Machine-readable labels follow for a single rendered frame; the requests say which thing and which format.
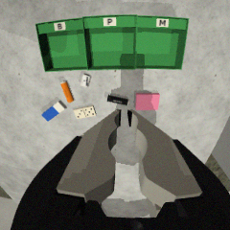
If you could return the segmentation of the green rack of three bins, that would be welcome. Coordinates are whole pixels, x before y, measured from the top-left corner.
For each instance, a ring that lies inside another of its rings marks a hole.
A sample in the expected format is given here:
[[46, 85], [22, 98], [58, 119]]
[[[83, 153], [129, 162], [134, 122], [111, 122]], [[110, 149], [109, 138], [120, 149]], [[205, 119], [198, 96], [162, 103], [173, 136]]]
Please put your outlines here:
[[36, 23], [35, 27], [44, 71], [56, 72], [182, 70], [188, 25], [189, 18], [113, 14]]

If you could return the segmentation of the orange aa battery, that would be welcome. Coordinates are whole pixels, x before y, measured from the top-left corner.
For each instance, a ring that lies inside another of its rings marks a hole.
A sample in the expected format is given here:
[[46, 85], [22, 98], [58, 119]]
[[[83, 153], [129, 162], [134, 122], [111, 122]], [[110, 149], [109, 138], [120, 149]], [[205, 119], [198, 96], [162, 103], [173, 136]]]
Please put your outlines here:
[[72, 93], [71, 93], [71, 91], [70, 91], [70, 88], [69, 88], [69, 86], [68, 86], [67, 81], [66, 81], [66, 80], [62, 80], [62, 81], [60, 82], [60, 84], [61, 84], [61, 87], [62, 87], [63, 92], [64, 92], [64, 94], [65, 94], [65, 97], [66, 97], [66, 99], [67, 99], [67, 102], [68, 102], [68, 103], [71, 103], [74, 99], [73, 99], [73, 96], [72, 96]]

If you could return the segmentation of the pink rectangular block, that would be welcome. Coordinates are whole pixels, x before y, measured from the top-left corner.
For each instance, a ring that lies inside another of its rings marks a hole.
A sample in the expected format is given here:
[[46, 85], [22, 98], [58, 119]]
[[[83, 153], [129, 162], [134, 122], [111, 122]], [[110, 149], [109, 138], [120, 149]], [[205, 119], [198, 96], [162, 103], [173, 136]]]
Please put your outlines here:
[[136, 93], [136, 110], [158, 110], [159, 93]]

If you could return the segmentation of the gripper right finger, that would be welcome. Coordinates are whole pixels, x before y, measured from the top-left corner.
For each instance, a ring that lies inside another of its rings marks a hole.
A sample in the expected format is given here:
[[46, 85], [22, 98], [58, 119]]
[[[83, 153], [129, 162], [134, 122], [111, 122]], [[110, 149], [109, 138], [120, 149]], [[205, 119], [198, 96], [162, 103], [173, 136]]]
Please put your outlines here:
[[230, 230], [230, 194], [214, 173], [136, 111], [128, 110], [127, 117], [136, 133], [140, 191], [147, 198], [149, 216], [156, 218], [165, 202], [174, 202], [179, 217]]

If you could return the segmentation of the cream domino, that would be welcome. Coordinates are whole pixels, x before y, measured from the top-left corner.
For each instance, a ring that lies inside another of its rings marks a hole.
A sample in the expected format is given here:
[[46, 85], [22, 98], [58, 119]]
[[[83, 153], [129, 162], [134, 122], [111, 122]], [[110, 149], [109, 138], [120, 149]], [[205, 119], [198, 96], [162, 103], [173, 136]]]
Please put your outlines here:
[[97, 115], [95, 108], [94, 108], [94, 105], [76, 108], [76, 109], [74, 109], [74, 113], [75, 113], [77, 119], [92, 117], [92, 116]]

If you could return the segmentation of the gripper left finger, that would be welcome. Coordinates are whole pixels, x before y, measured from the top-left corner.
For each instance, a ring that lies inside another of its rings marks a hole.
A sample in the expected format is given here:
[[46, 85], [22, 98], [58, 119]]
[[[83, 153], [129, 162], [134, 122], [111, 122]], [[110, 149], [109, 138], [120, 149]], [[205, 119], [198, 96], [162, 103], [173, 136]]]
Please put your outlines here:
[[41, 230], [84, 215], [85, 203], [102, 202], [114, 192], [116, 145], [121, 110], [116, 109], [76, 136], [35, 176], [16, 209], [11, 230]]

